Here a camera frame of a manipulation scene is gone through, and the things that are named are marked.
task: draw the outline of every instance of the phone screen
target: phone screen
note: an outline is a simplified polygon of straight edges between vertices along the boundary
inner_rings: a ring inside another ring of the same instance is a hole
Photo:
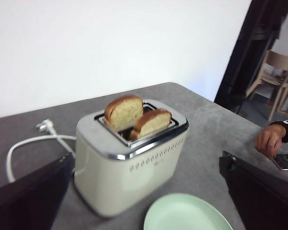
[[[282,169],[288,169],[288,154],[278,154],[274,160]]]

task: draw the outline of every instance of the bread crust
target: bread crust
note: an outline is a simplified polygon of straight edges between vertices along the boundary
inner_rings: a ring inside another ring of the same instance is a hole
[[[113,110],[122,102],[124,102],[126,100],[132,100],[132,99],[140,99],[142,101],[142,106],[143,106],[143,99],[141,97],[136,96],[136,95],[125,95],[125,96],[119,97],[119,98],[115,99],[114,101],[110,102],[106,106],[104,121],[108,124],[109,120],[111,119],[111,115],[112,115]]]
[[[130,140],[134,140],[138,138],[138,135],[141,132],[141,128],[150,120],[154,119],[156,116],[161,115],[161,114],[169,114],[170,115],[170,119],[168,121],[167,126],[170,124],[170,120],[172,118],[172,114],[165,109],[155,109],[152,111],[149,111],[145,114],[143,114],[143,116],[135,123],[133,130],[131,131]]]

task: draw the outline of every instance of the power cord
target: power cord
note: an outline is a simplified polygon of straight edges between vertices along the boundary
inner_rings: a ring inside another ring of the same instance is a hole
[[[25,145],[25,144],[28,144],[34,141],[39,141],[39,140],[56,139],[75,158],[74,151],[63,139],[76,140],[76,137],[67,136],[67,135],[58,135],[56,130],[53,127],[52,121],[50,121],[49,119],[44,120],[41,124],[36,125],[36,128],[38,128],[40,132],[47,131],[50,135],[29,138],[29,139],[16,143],[10,148],[8,155],[6,157],[6,174],[10,183],[16,180],[12,172],[12,154],[13,154],[14,149],[21,145]]]

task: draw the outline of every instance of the smartphone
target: smartphone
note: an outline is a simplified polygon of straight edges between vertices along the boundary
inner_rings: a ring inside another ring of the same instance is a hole
[[[288,154],[278,154],[272,159],[272,162],[278,167],[279,170],[288,171]]]

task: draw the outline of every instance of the toaster slot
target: toaster slot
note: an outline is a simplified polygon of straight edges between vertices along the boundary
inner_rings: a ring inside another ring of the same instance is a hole
[[[147,113],[147,112],[155,110],[157,108],[150,103],[144,103],[143,109],[144,109],[143,113]],[[118,138],[122,143],[124,143],[125,145],[127,145],[129,147],[138,146],[139,144],[143,144],[143,143],[151,140],[152,138],[155,138],[156,136],[159,136],[159,135],[164,134],[165,132],[167,132],[169,130],[172,130],[172,128],[174,128],[174,126],[179,125],[178,122],[174,118],[172,118],[168,127],[161,129],[161,130],[158,130],[158,131],[151,133],[151,134],[149,134],[145,137],[142,137],[140,139],[130,141],[129,136],[131,134],[131,131],[133,130],[133,127],[122,130],[120,132],[116,132],[110,126],[108,126],[106,123],[104,123],[104,120],[103,120],[104,116],[105,116],[104,114],[97,115],[94,117],[94,120],[98,120],[98,122],[101,123],[108,131],[110,131],[116,138]]]

